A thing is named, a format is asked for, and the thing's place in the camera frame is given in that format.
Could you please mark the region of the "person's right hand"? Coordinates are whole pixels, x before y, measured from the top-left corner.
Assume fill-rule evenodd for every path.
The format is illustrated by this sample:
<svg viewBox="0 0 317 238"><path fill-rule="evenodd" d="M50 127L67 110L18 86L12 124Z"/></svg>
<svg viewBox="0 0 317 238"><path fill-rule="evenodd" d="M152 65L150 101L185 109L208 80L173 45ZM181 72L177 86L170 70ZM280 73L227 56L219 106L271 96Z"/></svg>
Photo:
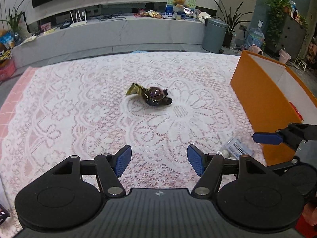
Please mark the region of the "person's right hand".
<svg viewBox="0 0 317 238"><path fill-rule="evenodd" d="M317 237L316 224L316 206L305 205L303 213L296 223L296 231L307 238Z"/></svg>

